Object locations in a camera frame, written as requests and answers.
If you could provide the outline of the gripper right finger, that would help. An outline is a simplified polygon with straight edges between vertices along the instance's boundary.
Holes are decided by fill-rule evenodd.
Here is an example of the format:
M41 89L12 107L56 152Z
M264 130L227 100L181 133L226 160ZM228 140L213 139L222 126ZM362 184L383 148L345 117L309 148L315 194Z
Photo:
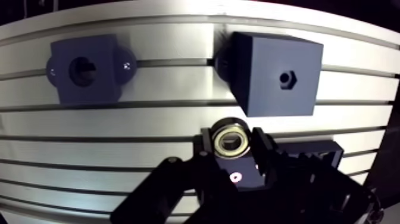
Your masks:
M368 188L315 155L280 152L260 127L251 153L264 179L260 210L271 223L380 223L384 209Z

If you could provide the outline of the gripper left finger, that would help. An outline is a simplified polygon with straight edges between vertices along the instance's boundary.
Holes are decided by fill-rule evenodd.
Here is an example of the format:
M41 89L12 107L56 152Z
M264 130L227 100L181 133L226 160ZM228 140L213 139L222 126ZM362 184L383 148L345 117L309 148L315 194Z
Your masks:
M200 206L187 223L232 221L232 182L215 160L209 129L194 136L193 150L188 161L163 160L111 213L111 223L165 223L190 189Z

